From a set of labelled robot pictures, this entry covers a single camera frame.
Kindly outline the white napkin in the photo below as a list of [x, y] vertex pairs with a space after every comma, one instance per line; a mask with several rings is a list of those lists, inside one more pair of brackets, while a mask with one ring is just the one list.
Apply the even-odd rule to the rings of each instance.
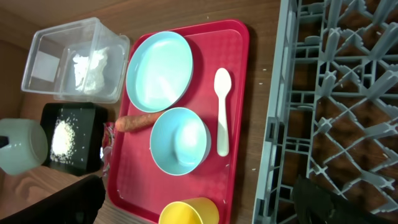
[[93, 52], [92, 58], [76, 54], [73, 57], [75, 88], [86, 95], [94, 95], [104, 88], [103, 71], [108, 61], [108, 47]]

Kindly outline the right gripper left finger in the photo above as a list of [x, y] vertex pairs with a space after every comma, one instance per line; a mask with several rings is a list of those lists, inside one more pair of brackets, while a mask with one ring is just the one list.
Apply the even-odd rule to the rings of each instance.
[[57, 193], [1, 219], [1, 224], [93, 224], [105, 201], [101, 177], [88, 175]]

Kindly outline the red snack wrapper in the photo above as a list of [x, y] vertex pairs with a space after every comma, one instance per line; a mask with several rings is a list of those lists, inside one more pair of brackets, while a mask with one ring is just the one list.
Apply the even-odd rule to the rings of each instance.
[[110, 170], [112, 150], [115, 142], [115, 123], [104, 123], [104, 132], [100, 149], [100, 158], [102, 165], [102, 176], [106, 177]]

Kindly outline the yellow plastic cup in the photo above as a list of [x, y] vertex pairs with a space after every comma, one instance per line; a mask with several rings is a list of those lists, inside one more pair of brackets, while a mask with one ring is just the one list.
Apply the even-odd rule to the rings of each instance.
[[159, 224], [218, 224], [219, 220], [215, 203], [198, 197], [168, 204], [160, 214]]

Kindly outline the white rice pile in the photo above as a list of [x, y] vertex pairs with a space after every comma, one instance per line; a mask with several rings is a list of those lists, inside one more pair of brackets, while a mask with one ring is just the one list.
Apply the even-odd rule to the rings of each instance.
[[75, 152], [75, 131], [65, 120], [57, 120], [53, 132], [50, 159], [61, 164], [71, 164]]

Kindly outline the light blue bowl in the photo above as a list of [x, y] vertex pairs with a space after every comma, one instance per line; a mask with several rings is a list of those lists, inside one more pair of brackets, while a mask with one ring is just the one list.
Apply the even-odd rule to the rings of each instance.
[[150, 152], [157, 167], [168, 175], [192, 172], [208, 157], [210, 149], [207, 125], [188, 108], [169, 109], [153, 125]]

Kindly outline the green bowl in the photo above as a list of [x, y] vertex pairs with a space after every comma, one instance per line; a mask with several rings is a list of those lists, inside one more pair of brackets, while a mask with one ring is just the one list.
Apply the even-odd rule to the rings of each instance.
[[46, 134], [32, 119], [1, 120], [1, 169], [18, 175], [41, 166], [48, 154]]

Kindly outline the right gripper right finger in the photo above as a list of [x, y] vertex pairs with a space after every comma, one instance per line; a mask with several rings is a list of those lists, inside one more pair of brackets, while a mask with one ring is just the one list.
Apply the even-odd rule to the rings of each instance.
[[335, 189], [298, 176], [292, 198], [300, 224], [397, 223], [396, 201], [364, 180], [338, 182]]

